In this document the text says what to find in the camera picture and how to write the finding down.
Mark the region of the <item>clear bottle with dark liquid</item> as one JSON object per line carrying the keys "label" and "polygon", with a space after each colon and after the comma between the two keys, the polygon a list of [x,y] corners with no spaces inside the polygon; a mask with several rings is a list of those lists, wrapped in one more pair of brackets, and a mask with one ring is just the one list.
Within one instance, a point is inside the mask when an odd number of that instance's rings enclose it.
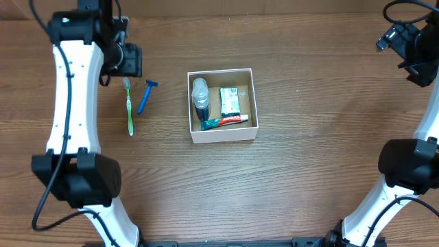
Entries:
{"label": "clear bottle with dark liquid", "polygon": [[196,78],[193,81],[192,99],[195,111],[200,121],[209,119],[210,97],[209,88],[203,78]]}

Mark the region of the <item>red green toothpaste tube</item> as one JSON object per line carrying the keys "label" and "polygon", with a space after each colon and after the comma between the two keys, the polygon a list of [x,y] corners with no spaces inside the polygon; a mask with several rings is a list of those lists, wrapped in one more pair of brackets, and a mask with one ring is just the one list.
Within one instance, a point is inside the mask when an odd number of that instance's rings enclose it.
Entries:
{"label": "red green toothpaste tube", "polygon": [[249,120],[248,115],[235,115],[235,116],[231,116],[231,117],[224,117],[221,119],[210,119],[210,120],[203,121],[201,123],[201,130],[205,131],[205,130],[210,130],[213,128],[218,128],[221,126],[230,125],[230,124],[240,124],[240,123],[246,122],[248,120]]}

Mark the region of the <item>green soap box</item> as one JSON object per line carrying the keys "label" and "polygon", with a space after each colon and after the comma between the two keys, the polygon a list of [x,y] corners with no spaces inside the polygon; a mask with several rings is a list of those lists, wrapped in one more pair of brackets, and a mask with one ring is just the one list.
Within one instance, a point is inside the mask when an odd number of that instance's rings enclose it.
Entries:
{"label": "green soap box", "polygon": [[221,116],[240,115],[238,88],[220,88]]}

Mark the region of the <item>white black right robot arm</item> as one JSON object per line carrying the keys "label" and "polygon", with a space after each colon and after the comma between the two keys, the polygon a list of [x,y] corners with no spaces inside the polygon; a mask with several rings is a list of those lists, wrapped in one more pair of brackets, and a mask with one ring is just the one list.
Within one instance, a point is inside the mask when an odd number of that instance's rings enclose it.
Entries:
{"label": "white black right robot arm", "polygon": [[426,17],[419,30],[395,23],[378,41],[379,51],[389,47],[402,59],[407,80],[434,87],[427,110],[410,139],[391,139],[378,160],[380,175],[352,214],[320,240],[320,246],[385,246],[378,235],[409,202],[438,188],[438,13]]}

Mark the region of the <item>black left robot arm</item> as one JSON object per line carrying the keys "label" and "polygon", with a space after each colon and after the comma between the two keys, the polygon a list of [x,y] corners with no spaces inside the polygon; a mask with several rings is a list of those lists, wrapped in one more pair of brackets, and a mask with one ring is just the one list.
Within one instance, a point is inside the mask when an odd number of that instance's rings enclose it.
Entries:
{"label": "black left robot arm", "polygon": [[45,195],[85,215],[105,246],[144,246],[121,201],[121,168],[101,153],[97,135],[98,88],[142,75],[142,51],[126,40],[129,20],[118,1],[93,0],[40,26],[53,45],[56,98],[46,150],[32,157],[32,171]]}

